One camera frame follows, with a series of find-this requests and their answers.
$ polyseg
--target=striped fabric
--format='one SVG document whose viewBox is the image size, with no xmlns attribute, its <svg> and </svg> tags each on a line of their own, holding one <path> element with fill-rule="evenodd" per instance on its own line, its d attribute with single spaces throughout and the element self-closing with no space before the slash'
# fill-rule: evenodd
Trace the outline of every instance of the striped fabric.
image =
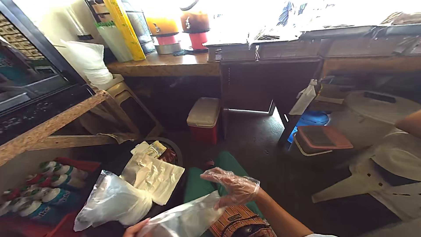
<svg viewBox="0 0 421 237">
<path fill-rule="evenodd" d="M 209 229 L 215 237 L 274 237 L 270 225 L 244 205 L 227 207 Z"/>
</svg>

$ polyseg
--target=orange juice dispenser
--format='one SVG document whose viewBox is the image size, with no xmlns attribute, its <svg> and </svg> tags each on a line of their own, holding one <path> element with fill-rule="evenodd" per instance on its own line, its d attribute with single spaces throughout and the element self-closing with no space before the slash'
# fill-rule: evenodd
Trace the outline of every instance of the orange juice dispenser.
<svg viewBox="0 0 421 237">
<path fill-rule="evenodd" d="M 183 31 L 188 33 L 194 50 L 207 49 L 203 43 L 208 41 L 206 32 L 209 27 L 209 16 L 207 12 L 208 0 L 184 0 L 180 6 L 182 10 L 181 24 Z"/>
<path fill-rule="evenodd" d="M 157 53 L 171 54 L 181 51 L 180 43 L 175 38 L 175 35 L 180 32 L 179 10 L 176 6 L 168 5 L 169 2 L 165 0 L 157 0 L 153 4 L 153 7 L 146 8 L 145 15 L 151 35 L 158 41 L 158 44 L 155 44 Z"/>
</svg>

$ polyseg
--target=gloved hand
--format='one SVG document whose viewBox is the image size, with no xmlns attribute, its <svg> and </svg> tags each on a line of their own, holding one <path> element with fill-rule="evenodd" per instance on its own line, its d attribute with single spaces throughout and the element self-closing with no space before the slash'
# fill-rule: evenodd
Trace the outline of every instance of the gloved hand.
<svg viewBox="0 0 421 237">
<path fill-rule="evenodd" d="M 215 183 L 220 183 L 228 191 L 228 195 L 222 196 L 214 208 L 242 205 L 250 202 L 257 195 L 260 181 L 250 177 L 240 177 L 232 171 L 225 171 L 221 168 L 206 170 L 200 177 Z"/>
</svg>

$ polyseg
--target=hand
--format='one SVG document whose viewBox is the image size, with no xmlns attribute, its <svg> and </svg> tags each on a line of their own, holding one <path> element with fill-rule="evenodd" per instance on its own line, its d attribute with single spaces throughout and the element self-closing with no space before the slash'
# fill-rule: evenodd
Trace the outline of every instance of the hand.
<svg viewBox="0 0 421 237">
<path fill-rule="evenodd" d="M 136 234 L 140 232 L 143 229 L 143 227 L 145 227 L 146 224 L 148 224 L 149 219 L 150 218 L 147 218 L 146 220 L 143 220 L 137 223 L 136 225 L 130 226 L 129 228 L 127 228 L 126 231 L 124 232 L 123 237 L 135 237 Z"/>
<path fill-rule="evenodd" d="M 260 181 L 250 177 L 240 177 L 232 171 L 225 171 L 218 167 L 206 170 L 200 177 L 220 183 L 228 191 L 228 195 L 222 196 L 215 204 L 215 209 L 253 201 L 260 188 Z"/>
</svg>

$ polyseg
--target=white plastic bag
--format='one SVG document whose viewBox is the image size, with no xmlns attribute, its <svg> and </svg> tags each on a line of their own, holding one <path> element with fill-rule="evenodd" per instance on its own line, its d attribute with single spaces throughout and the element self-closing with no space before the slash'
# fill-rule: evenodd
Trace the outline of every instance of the white plastic bag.
<svg viewBox="0 0 421 237">
<path fill-rule="evenodd" d="M 104 63 L 104 45 L 77 41 L 61 41 L 72 53 L 88 80 L 93 85 L 106 84 L 112 80 L 112 74 Z"/>
<path fill-rule="evenodd" d="M 102 170 L 88 201 L 75 219 L 74 231 L 99 226 L 108 221 L 134 225 L 151 209 L 152 197 L 122 180 L 110 171 Z"/>
<path fill-rule="evenodd" d="M 213 209 L 218 199 L 218 191 L 214 191 L 163 212 L 150 219 L 136 237 L 148 232 L 159 237 L 198 237 L 224 213 L 225 208 Z"/>
</svg>

